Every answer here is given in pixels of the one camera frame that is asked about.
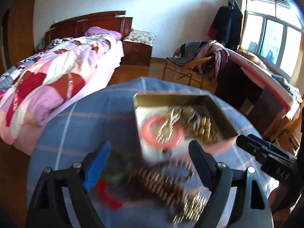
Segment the pink gloved hand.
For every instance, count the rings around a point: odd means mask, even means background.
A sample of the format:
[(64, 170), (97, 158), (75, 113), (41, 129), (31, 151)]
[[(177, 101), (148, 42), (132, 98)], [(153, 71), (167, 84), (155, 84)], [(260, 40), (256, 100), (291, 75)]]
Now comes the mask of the pink gloved hand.
[(300, 194), (283, 184), (279, 184), (269, 195), (268, 203), (271, 208), (274, 227), (282, 227), (291, 214)]

